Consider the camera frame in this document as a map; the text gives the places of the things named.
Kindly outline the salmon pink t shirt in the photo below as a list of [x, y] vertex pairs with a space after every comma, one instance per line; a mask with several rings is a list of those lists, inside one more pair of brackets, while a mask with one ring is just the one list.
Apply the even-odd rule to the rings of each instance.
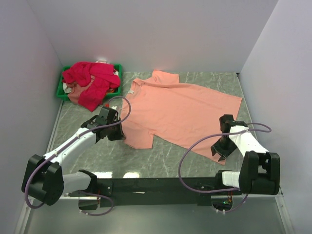
[[153, 137], [188, 149], [196, 141], [221, 132], [224, 114], [237, 117], [242, 99], [196, 84], [181, 83], [178, 74], [153, 71], [136, 78], [121, 109], [124, 143], [151, 149]]

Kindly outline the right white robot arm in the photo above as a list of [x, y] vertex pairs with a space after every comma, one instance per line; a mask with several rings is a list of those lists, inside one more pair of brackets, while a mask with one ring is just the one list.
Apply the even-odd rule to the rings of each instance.
[[276, 195], [280, 187], [280, 157], [265, 149], [252, 135], [243, 121], [235, 121], [233, 115], [219, 119], [222, 136], [211, 146], [212, 155], [226, 160], [236, 149], [243, 162], [239, 171], [218, 171], [214, 190], [224, 195], [232, 188], [244, 194]]

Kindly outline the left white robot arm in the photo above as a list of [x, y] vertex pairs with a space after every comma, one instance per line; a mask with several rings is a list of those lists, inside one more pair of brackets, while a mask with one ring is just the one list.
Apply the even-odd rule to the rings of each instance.
[[43, 156], [30, 157], [21, 186], [25, 197], [31, 196], [51, 206], [64, 194], [80, 192], [94, 195], [98, 190], [98, 178], [94, 173], [79, 170], [64, 175], [63, 168], [104, 138], [109, 141], [125, 138], [118, 111], [106, 106], [98, 115], [82, 123], [75, 134], [56, 149]]

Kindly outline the dusty pink garment in bin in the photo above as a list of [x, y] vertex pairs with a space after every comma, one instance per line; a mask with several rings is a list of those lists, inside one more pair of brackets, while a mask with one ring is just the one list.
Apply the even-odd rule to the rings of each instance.
[[91, 81], [88, 85], [86, 86], [80, 86], [78, 83], [74, 83], [72, 85], [70, 85], [71, 87], [71, 92], [68, 94], [68, 98], [74, 103], [74, 104], [78, 104], [78, 100], [79, 97], [81, 95], [81, 93], [85, 90], [87, 90], [91, 84], [93, 83], [93, 81]]

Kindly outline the magenta red t shirt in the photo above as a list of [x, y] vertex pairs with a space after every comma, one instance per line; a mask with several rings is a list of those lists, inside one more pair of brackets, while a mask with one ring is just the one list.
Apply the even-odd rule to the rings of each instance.
[[91, 86], [83, 91], [79, 97], [78, 105], [93, 112], [103, 103], [105, 96], [120, 86], [118, 71], [114, 65], [96, 62], [78, 62], [70, 69], [64, 71], [63, 82], [69, 86], [78, 83]]

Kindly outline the white garment in bin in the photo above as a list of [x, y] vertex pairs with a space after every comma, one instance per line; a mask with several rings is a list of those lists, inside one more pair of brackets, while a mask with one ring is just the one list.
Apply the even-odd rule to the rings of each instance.
[[72, 87], [70, 87], [67, 83], [62, 84], [62, 89], [65, 94], [69, 94], [72, 91]]

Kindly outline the green plastic bin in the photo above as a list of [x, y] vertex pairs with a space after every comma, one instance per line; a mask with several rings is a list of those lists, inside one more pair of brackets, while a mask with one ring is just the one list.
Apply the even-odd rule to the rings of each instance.
[[[61, 71], [61, 74], [60, 74], [60, 78], [59, 78], [58, 88], [57, 88], [57, 91], [56, 91], [56, 96], [58, 98], [60, 98], [61, 100], [63, 100], [63, 101], [69, 101], [70, 99], [68, 98], [68, 94], [65, 93], [64, 90], [63, 90], [63, 75], [62, 75], [62, 73], [64, 71], [70, 69], [70, 68], [71, 68], [71, 66], [64, 66], [63, 67], [63, 69]], [[111, 98], [121, 94], [123, 68], [122, 68], [121, 64], [114, 64], [114, 69], [116, 71], [118, 71], [118, 76], [119, 76], [119, 79], [120, 79], [120, 86], [118, 88], [116, 88], [113, 92], [108, 93], [105, 96], [105, 98], [104, 98], [105, 100], [111, 99]]]

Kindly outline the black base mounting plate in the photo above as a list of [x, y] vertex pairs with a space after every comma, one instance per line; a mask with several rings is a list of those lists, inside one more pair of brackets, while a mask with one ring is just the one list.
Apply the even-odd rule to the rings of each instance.
[[181, 205], [211, 206], [213, 195], [241, 195], [240, 191], [198, 193], [187, 189], [179, 178], [111, 178], [98, 179], [97, 185], [85, 192], [69, 193], [78, 198], [83, 211], [114, 206]]

